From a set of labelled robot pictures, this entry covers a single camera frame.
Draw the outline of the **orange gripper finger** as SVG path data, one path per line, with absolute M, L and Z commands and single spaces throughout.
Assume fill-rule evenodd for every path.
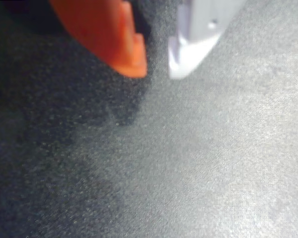
M 132 5 L 126 0 L 52 0 L 65 30 L 119 74 L 147 74 L 145 39 L 136 32 Z

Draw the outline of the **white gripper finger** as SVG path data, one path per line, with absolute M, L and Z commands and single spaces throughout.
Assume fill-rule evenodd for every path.
M 168 39 L 171 79 L 192 73 L 216 45 L 245 0 L 184 0 L 177 9 L 176 35 Z

